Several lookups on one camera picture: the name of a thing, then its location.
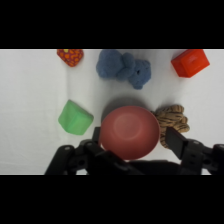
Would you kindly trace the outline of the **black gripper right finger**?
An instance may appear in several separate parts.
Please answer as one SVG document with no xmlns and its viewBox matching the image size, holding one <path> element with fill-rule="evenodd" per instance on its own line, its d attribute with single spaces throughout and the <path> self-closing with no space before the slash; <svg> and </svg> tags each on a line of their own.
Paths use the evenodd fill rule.
<svg viewBox="0 0 224 224">
<path fill-rule="evenodd" d="M 165 142 L 181 161 L 179 175 L 200 175 L 203 169 L 212 175 L 224 175 L 224 144 L 209 148 L 171 127 L 166 130 Z"/>
</svg>

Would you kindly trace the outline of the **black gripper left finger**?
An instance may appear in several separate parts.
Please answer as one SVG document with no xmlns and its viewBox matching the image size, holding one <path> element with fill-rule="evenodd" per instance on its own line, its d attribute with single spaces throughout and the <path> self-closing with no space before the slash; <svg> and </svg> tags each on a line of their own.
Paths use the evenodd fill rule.
<svg viewBox="0 0 224 224">
<path fill-rule="evenodd" d="M 91 139 L 83 140 L 77 147 L 60 146 L 54 154 L 46 175 L 76 175 L 85 170 L 88 174 L 122 175 L 128 173 L 128 165 L 115 154 L 105 151 L 99 143 L 101 128 L 96 127 Z"/>
</svg>

